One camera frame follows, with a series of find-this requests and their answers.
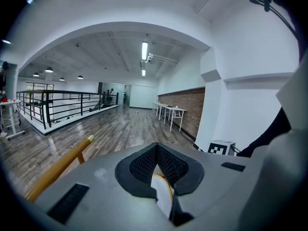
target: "wooden chair arm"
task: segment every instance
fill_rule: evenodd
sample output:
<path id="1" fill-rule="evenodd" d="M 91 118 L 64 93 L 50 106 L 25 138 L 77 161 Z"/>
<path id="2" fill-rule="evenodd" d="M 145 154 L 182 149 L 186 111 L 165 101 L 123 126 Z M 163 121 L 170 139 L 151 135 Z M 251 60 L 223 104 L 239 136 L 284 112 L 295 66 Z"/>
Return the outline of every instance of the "wooden chair arm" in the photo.
<path id="1" fill-rule="evenodd" d="M 30 189 L 25 198 L 34 202 L 36 198 L 51 184 L 53 184 L 67 167 L 78 158 L 79 163 L 84 162 L 82 152 L 94 141 L 94 136 L 90 135 L 80 142 L 75 148 L 65 154 L 58 162 L 56 162 Z"/>

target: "ceiling light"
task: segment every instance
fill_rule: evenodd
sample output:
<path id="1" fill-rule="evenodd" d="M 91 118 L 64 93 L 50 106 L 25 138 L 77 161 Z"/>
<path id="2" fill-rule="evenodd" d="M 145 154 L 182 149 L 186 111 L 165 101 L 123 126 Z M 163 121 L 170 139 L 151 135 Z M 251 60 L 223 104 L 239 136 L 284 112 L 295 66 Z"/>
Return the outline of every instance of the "ceiling light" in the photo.
<path id="1" fill-rule="evenodd" d="M 10 44 L 10 43 L 11 43 L 11 42 L 9 42 L 9 41 L 7 41 L 7 40 L 4 40 L 4 39 L 2 40 L 2 42 L 3 42 L 3 43 L 7 43 L 7 44 Z"/>
<path id="2" fill-rule="evenodd" d="M 142 59 L 143 60 L 146 60 L 147 50 L 148 50 L 148 43 L 142 42 Z"/>
<path id="3" fill-rule="evenodd" d="M 48 67 L 48 68 L 46 68 L 45 72 L 47 72 L 47 73 L 52 73 L 52 72 L 53 72 L 53 70 L 52 70 L 52 68 L 51 68 L 51 67 Z"/>
<path id="4" fill-rule="evenodd" d="M 27 3 L 31 4 L 33 0 L 27 0 Z"/>

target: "desk leg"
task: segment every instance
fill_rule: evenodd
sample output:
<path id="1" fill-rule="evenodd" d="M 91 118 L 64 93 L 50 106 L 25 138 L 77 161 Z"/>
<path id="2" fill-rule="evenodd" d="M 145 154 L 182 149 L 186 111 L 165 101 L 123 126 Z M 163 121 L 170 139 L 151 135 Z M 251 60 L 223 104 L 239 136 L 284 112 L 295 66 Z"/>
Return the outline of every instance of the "desk leg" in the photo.
<path id="1" fill-rule="evenodd" d="M 159 117 L 158 120 L 160 121 L 160 113 L 162 112 L 162 106 L 159 107 Z"/>
<path id="2" fill-rule="evenodd" d="M 172 117 L 171 117 L 171 124 L 170 124 L 170 132 L 171 132 L 171 128 L 172 128 L 173 114 L 174 114 L 174 110 L 172 110 Z"/>
<path id="3" fill-rule="evenodd" d="M 15 129 L 15 124 L 14 124 L 14 119 L 13 119 L 12 105 L 9 106 L 9 111 L 10 111 L 10 119 L 11 119 L 11 125 L 12 125 L 12 129 L 13 129 L 13 134 L 15 134 L 16 133 L 16 129 Z"/>
<path id="4" fill-rule="evenodd" d="M 182 118 L 181 118 L 181 124 L 180 124 L 180 129 L 179 129 L 179 131 L 181 131 L 183 116 L 184 116 L 184 111 L 182 111 Z"/>
<path id="5" fill-rule="evenodd" d="M 164 124 L 166 123 L 166 111 L 167 111 L 167 109 L 165 108 L 165 119 L 164 119 Z"/>

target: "gray wood plank floor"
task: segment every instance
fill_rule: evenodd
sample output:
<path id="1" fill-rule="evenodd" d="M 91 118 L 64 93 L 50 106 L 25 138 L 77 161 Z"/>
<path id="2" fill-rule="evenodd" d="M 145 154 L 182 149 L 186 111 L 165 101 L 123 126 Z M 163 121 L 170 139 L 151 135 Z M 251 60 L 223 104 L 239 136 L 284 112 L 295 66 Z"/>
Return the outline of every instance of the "gray wood plank floor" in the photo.
<path id="1" fill-rule="evenodd" d="M 88 135 L 95 142 L 84 152 L 85 160 L 148 142 L 166 142 L 193 148 L 193 140 L 170 122 L 158 121 L 152 110 L 119 106 L 62 128 L 46 137 L 21 117 L 25 135 L 0 139 L 0 156 L 8 179 L 25 195 L 33 184 L 63 155 Z M 78 166 L 76 159 L 64 174 Z"/>

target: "high table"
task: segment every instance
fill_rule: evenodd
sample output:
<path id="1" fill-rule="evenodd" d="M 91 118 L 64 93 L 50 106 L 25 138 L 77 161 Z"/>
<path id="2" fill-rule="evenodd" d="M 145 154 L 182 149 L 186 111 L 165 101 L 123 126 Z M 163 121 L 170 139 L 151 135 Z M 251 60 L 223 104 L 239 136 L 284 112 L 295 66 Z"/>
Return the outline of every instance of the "high table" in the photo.
<path id="1" fill-rule="evenodd" d="M 7 138 L 8 140 L 10 140 L 12 137 L 14 137 L 14 136 L 16 136 L 16 135 L 18 135 L 18 134 L 22 134 L 22 133 L 25 134 L 25 131 L 24 131 L 24 130 L 22 130 L 22 131 L 16 133 L 15 123 L 14 123 L 14 119 L 13 119 L 13 106 L 14 106 L 14 104 L 17 104 L 17 103 L 20 103 L 20 100 L 14 99 L 14 100 L 9 100 L 8 102 L 0 103 L 0 106 L 1 106 L 1 105 L 7 105 L 7 106 L 9 107 L 11 125 L 8 126 L 7 128 L 12 127 L 13 134 L 11 134 L 11 135 L 9 135 L 9 136 L 6 136 L 6 138 Z"/>
<path id="2" fill-rule="evenodd" d="M 179 131 L 181 131 L 181 127 L 182 127 L 182 120 L 183 120 L 183 116 L 184 116 L 184 111 L 187 111 L 187 110 L 184 110 L 184 109 L 181 109 L 181 108 L 177 108 L 177 107 L 168 107 L 168 106 L 165 106 L 165 120 L 164 120 L 164 124 L 166 122 L 166 111 L 167 109 L 169 110 L 169 117 L 168 117 L 168 120 L 170 120 L 170 113 L 171 113 L 171 110 L 172 110 L 172 117 L 171 117 L 171 125 L 170 125 L 170 132 L 171 132 L 171 128 L 172 128 L 172 122 L 173 122 L 173 118 L 181 118 L 181 124 L 180 124 L 180 129 Z"/>
<path id="3" fill-rule="evenodd" d="M 158 120 L 160 121 L 160 113 L 162 111 L 162 107 L 166 107 L 168 106 L 168 104 L 164 104 L 164 103 L 155 103 L 156 104 L 156 107 L 157 107 L 157 110 L 156 110 L 156 116 L 158 115 L 158 108 L 159 108 L 159 117 L 158 117 Z"/>

